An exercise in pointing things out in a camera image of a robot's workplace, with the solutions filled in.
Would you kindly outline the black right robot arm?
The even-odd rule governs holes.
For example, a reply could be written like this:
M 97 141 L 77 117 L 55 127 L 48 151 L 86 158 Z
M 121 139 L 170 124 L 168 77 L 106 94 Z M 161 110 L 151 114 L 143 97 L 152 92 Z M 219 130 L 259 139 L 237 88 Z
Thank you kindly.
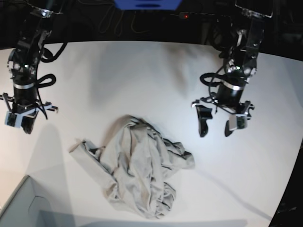
M 45 41 L 53 30 L 55 16 L 63 14 L 69 7 L 68 0 L 29 0 L 32 8 L 23 23 L 20 38 L 8 58 L 8 69 L 13 83 L 13 96 L 7 93 L 0 98 L 7 106 L 5 125 L 22 128 L 31 134 L 39 112 L 47 116 L 47 111 L 57 112 L 50 102 L 43 103 L 39 90 L 56 83 L 52 73 L 38 77 L 41 62 L 55 61 L 67 45 L 64 41 L 56 54 L 45 48 Z

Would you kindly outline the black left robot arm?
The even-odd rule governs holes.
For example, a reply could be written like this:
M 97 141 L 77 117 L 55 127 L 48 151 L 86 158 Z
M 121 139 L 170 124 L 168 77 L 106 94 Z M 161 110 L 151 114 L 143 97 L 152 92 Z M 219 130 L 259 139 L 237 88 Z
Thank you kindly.
M 234 131 L 247 128 L 251 119 L 250 112 L 255 109 L 251 101 L 241 102 L 241 97 L 250 78 L 257 72 L 257 57 L 264 38 L 265 19 L 273 16 L 271 0 L 237 0 L 235 7 L 242 16 L 234 21 L 233 41 L 224 48 L 219 57 L 223 65 L 217 72 L 204 73 L 200 82 L 207 87 L 208 96 L 195 100 L 192 107 L 196 109 L 200 137 L 208 133 L 207 121 L 213 118 L 213 104 L 227 112 L 230 117 L 225 124 L 224 134 L 229 137 Z

